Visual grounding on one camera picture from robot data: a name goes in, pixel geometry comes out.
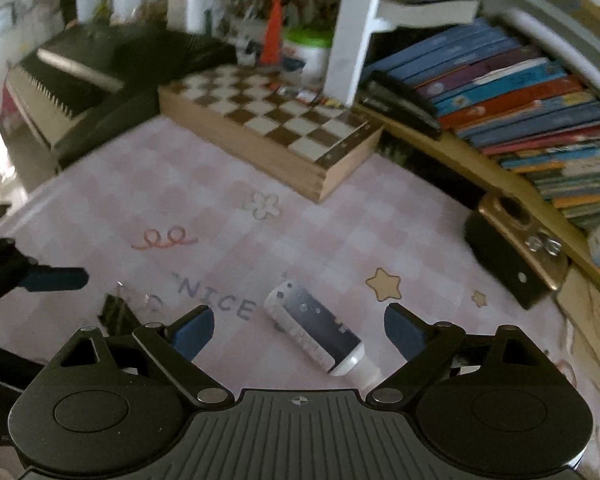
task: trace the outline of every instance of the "circular logo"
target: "circular logo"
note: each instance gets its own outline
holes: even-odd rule
[[[309,402],[309,399],[303,396],[297,396],[291,399],[291,402],[294,403],[296,406],[304,406],[306,403]]]

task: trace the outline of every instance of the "bottle label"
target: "bottle label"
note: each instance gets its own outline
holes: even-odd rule
[[[275,289],[265,309],[320,366],[331,371],[360,344],[360,339],[297,282]]]

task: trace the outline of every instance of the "pink checkered tablecloth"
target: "pink checkered tablecloth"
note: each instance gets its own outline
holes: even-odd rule
[[[157,118],[69,168],[0,224],[0,237],[16,238],[23,253],[91,276],[77,292],[17,289],[2,298],[0,346],[49,359],[79,326],[96,322],[121,281],[162,300],[137,313],[142,322],[170,323],[210,304],[216,333],[194,362],[235,394],[349,387],[277,332],[261,306],[284,279],[298,279],[360,336],[387,377],[404,360],[382,326],[395,300],[379,302],[365,283],[381,268],[400,277],[399,303],[427,322],[486,334],[515,324],[554,360],[566,358],[558,308],[545,300],[523,310],[477,264],[462,239],[468,213],[378,155],[317,205]],[[475,291],[487,306],[474,303]],[[576,376],[600,427],[600,395]],[[600,467],[594,442],[584,465]]]

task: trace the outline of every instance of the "bottle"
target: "bottle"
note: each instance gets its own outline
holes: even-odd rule
[[[264,309],[323,370],[346,375],[363,397],[380,382],[380,369],[365,355],[360,338],[296,280],[272,290]]]

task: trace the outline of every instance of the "bookshelf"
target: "bookshelf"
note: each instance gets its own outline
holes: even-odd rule
[[[439,160],[485,190],[499,190],[520,200],[531,215],[562,240],[562,246],[591,281],[600,289],[600,270],[589,256],[587,241],[575,226],[551,205],[546,204],[536,189],[525,178],[503,170],[466,142],[445,132],[440,140],[433,140],[397,121],[369,108],[355,105],[360,112],[384,123],[393,136],[405,140],[416,149]]]

